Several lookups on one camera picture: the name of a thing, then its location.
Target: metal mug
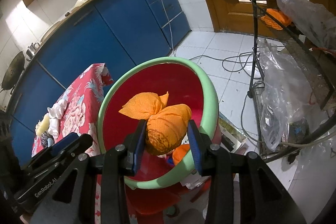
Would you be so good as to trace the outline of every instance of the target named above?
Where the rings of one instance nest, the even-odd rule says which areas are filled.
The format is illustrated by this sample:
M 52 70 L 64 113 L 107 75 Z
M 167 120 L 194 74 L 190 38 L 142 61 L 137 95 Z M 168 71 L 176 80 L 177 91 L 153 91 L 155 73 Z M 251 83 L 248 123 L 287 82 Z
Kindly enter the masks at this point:
M 28 55 L 28 58 L 26 58 L 27 61 L 31 61 L 31 60 L 32 60 L 32 58 L 33 58 L 34 55 L 35 55 L 36 50 L 38 49 L 38 47 L 40 47 L 40 45 L 41 45 L 40 43 L 35 42 L 35 43 L 32 43 L 32 44 L 28 47 L 28 49 L 27 49 L 27 51 L 26 51 L 26 54 Z

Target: orange bundle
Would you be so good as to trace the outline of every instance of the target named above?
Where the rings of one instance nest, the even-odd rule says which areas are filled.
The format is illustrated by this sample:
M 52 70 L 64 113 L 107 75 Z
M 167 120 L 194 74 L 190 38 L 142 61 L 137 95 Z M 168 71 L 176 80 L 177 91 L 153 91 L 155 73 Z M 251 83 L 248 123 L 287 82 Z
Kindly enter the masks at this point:
M 292 20 L 286 16 L 283 12 L 277 10 L 277 9 L 266 9 L 266 12 L 268 12 L 272 17 L 274 17 L 276 20 L 278 20 L 280 23 L 282 23 L 285 27 L 287 27 L 289 24 L 292 23 Z M 262 21 L 266 23 L 269 27 L 272 27 L 275 30 L 282 30 L 283 28 L 276 23 L 273 19 L 271 19 L 268 15 L 265 15 L 260 18 Z
M 152 155 L 164 155 L 180 146 L 191 118 L 191 109 L 185 104 L 166 107 L 168 96 L 168 92 L 162 96 L 139 93 L 119 110 L 130 118 L 148 120 L 146 150 Z

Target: frying pan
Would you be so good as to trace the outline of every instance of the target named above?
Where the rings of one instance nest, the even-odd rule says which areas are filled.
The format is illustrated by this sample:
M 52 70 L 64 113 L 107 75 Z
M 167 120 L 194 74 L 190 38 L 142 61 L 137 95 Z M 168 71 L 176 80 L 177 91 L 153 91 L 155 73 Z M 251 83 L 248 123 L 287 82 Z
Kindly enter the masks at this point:
M 19 52 L 12 62 L 10 63 L 8 69 L 6 70 L 5 76 L 3 77 L 1 90 L 10 90 L 18 82 L 19 77 L 23 70 L 25 69 L 25 57 L 23 52 Z

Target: green trash can rim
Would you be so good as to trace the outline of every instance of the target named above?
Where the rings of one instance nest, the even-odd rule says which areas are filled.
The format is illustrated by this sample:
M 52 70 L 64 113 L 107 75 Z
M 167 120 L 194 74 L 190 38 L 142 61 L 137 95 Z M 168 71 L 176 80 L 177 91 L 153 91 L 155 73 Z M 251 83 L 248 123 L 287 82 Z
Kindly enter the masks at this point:
M 217 127 L 217 120 L 218 120 L 218 97 L 213 86 L 212 81 L 208 77 L 208 75 L 202 70 L 197 64 L 179 57 L 160 57 L 153 60 L 149 60 L 144 62 L 133 69 L 129 70 L 125 73 L 121 78 L 119 78 L 113 86 L 110 88 L 109 92 L 107 93 L 106 97 L 104 98 L 99 114 L 98 114 L 98 121 L 97 121 L 97 138 L 100 147 L 101 153 L 106 153 L 102 127 L 103 127 L 103 120 L 104 115 L 107 109 L 107 106 L 113 97 L 114 93 L 117 89 L 125 82 L 128 78 L 132 75 L 136 74 L 137 72 L 148 68 L 150 66 L 162 64 L 162 63 L 175 63 L 187 66 L 190 68 L 199 78 L 201 82 L 201 86 L 203 89 L 203 114 L 201 119 L 201 124 L 199 126 L 199 131 L 201 133 L 207 134 L 210 139 L 213 138 L 216 127 Z M 125 177 L 125 183 L 132 189 L 134 188 L 141 188 L 141 189 L 159 189 L 169 187 L 174 185 L 175 183 L 180 182 L 186 176 L 188 176 L 193 170 L 195 169 L 194 160 L 189 150 L 188 153 L 182 158 L 180 163 L 176 165 L 172 170 L 170 170 L 165 175 L 150 181 L 135 181 L 130 179 L 129 177 Z

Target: wire shelf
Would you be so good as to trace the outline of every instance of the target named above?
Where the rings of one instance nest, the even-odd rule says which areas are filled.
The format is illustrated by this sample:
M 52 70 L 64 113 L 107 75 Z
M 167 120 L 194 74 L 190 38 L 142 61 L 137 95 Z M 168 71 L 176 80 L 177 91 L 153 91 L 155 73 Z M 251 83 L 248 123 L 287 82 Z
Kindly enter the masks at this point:
M 299 39 L 299 32 L 295 28 L 285 27 L 265 9 L 252 1 L 257 10 L 257 17 L 284 44 L 286 50 L 294 58 L 303 74 L 310 83 L 313 94 L 322 110 L 336 105 L 336 79 L 331 73 L 328 75 L 312 52 Z

